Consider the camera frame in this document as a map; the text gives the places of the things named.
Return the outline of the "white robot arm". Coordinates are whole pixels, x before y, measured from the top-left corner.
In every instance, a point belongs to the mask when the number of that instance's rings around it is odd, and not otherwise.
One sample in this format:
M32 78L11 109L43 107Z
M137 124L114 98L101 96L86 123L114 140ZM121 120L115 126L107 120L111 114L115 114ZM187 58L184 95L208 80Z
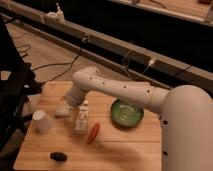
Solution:
M181 85L167 90L147 82L110 80L97 68L87 67L73 74L65 99L79 106L91 91L160 116L162 171L213 171L213 99L203 89Z

